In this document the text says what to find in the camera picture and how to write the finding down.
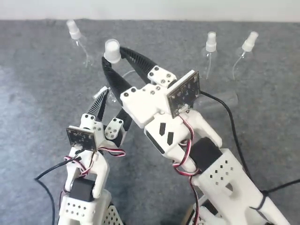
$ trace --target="clear plastic bottle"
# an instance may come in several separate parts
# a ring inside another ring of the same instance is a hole
[[[212,68],[216,64],[217,55],[216,33],[209,32],[207,34],[206,46],[201,50],[200,78],[209,78]]]
[[[238,48],[236,51],[237,60],[232,67],[232,79],[239,80],[243,77],[246,70],[249,68],[253,61],[252,49],[255,45],[255,41],[258,37],[258,33],[252,31],[249,37],[245,40],[242,47]]]
[[[67,27],[71,36],[71,42],[74,50],[77,52],[76,57],[87,68],[93,66],[95,59],[92,55],[92,48],[89,47],[87,38],[82,35],[74,20],[67,21]]]

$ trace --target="gripper jaw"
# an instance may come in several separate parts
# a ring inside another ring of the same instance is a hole
[[[157,63],[129,48],[120,47],[120,53],[122,58],[125,58],[129,62],[142,80],[146,84],[150,83],[150,80],[147,77],[148,73],[157,65]]]
[[[120,100],[120,95],[124,91],[131,88],[131,85],[116,71],[112,69],[112,65],[109,61],[107,61],[104,57],[102,57],[102,68],[105,74],[105,77],[114,93],[115,97],[117,98],[118,102],[123,105],[122,101]]]

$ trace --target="white plastic bracket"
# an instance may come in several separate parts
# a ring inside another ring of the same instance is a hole
[[[113,118],[112,121],[110,121],[110,123],[107,125],[105,131],[104,131],[104,134],[105,134],[105,137],[108,139],[108,140],[113,140],[115,139],[120,130],[122,132],[124,132],[124,128],[123,128],[123,124],[124,124],[124,121],[123,120],[120,120],[118,118]]]
[[[155,66],[148,73],[148,79],[151,80],[153,83],[157,83],[167,88],[172,81],[176,80],[176,76],[170,71],[167,71],[159,66]]]

